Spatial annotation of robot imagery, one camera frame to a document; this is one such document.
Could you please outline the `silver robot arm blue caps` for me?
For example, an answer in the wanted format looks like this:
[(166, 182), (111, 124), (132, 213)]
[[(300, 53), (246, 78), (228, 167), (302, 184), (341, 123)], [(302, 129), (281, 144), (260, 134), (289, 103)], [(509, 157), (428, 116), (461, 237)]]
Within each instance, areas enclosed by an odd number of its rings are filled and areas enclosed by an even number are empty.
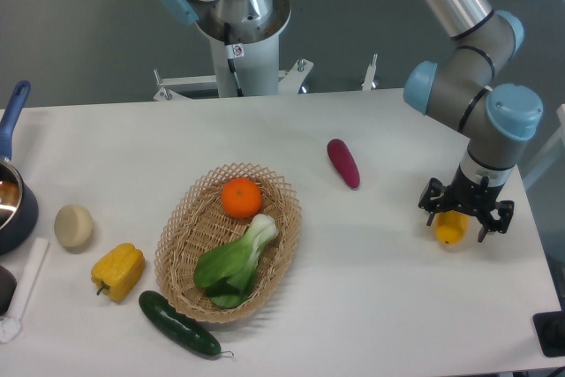
[[(431, 179), (419, 199), (430, 216), (456, 211), (476, 218), (480, 235), (504, 233), (514, 204), (500, 192), (543, 114), (539, 96), (513, 84), (492, 86), (524, 39), (520, 20), (487, 0), (426, 0), (456, 43), (445, 64), (423, 62), (403, 98), (421, 114), (466, 136), (469, 143), (450, 184)], [(298, 72), (279, 72), (279, 34), (290, 0), (160, 0), (178, 21), (209, 40), (222, 97), (295, 94)]]

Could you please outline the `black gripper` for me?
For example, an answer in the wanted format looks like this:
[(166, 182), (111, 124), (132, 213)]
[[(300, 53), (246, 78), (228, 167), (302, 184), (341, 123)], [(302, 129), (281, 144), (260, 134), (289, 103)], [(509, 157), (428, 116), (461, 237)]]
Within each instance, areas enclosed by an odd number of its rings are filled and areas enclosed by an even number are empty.
[(426, 226), (431, 226), (437, 214), (456, 211), (476, 216), (481, 224), (478, 242), (490, 233), (506, 234), (515, 212), (513, 200), (498, 201), (504, 185), (490, 185), (487, 176), (469, 179), (458, 167), (450, 185), (432, 177), (421, 193), (418, 207), (427, 212)]

